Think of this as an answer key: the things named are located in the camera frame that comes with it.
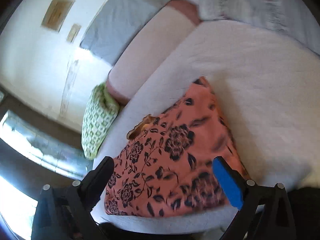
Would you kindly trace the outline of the orange black floral garment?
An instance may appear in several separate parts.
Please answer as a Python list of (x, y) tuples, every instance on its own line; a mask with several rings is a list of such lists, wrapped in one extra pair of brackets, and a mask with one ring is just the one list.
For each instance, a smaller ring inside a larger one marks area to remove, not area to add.
[(200, 77), (175, 104), (145, 124), (114, 159), (105, 212), (156, 218), (225, 205), (227, 198), (212, 170), (218, 156), (248, 177), (217, 98)]

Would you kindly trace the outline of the dark wooden door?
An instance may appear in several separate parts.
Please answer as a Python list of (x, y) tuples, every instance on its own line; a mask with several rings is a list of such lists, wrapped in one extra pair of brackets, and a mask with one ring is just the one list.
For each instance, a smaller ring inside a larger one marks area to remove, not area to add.
[(38, 199), (41, 187), (65, 187), (92, 170), (81, 136), (1, 88), (1, 177)]

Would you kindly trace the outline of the green white patterned pillow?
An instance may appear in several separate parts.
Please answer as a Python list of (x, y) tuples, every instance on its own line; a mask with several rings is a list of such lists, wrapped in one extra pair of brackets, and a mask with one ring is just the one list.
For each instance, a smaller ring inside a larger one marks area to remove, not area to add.
[(96, 158), (119, 111), (120, 105), (109, 94), (105, 83), (93, 88), (85, 109), (81, 132), (81, 145), (87, 159)]

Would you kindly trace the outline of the white quilted bed cover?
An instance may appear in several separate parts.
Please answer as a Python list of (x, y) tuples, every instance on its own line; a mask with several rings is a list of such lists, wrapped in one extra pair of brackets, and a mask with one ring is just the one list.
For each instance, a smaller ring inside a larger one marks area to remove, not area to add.
[(116, 157), (144, 116), (173, 105), (204, 76), (249, 175), (287, 189), (319, 184), (319, 57), (284, 35), (235, 21), (201, 23), (116, 118), (94, 161)]

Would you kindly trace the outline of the pink bed mattress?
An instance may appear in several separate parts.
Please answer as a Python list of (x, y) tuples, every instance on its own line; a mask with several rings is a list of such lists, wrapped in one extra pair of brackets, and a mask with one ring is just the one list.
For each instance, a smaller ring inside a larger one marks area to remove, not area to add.
[(197, 7), (172, 0), (138, 32), (106, 80), (106, 88), (126, 105), (176, 47), (201, 23)]

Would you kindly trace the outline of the white fluffy blanket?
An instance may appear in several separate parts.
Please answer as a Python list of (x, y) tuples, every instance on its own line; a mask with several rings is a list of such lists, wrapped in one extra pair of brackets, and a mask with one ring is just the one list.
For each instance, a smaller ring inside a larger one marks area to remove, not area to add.
[(319, 23), (303, 0), (187, 0), (203, 21), (235, 20), (291, 36), (319, 53)]

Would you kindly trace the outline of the grey bed sheet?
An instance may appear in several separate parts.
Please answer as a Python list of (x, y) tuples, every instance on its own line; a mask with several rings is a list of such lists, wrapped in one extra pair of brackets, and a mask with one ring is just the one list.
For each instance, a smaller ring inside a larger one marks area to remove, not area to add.
[(114, 66), (140, 30), (171, 0), (108, 0), (80, 48)]

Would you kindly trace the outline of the small framed wall picture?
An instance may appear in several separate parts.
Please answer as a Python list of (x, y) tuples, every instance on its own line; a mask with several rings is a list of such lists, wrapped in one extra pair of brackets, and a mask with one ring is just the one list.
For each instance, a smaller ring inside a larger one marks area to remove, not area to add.
[(78, 35), (80, 29), (81, 29), (81, 25), (73, 24), (73, 26), (71, 27), (70, 32), (67, 36), (66, 41), (69, 43), (73, 43), (73, 41), (76, 38), (76, 36)]

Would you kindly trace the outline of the large framed wall picture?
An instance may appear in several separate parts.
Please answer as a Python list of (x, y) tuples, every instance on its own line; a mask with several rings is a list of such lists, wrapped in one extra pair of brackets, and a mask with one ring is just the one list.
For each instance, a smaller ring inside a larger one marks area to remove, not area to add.
[(52, 0), (41, 25), (59, 32), (75, 0)]

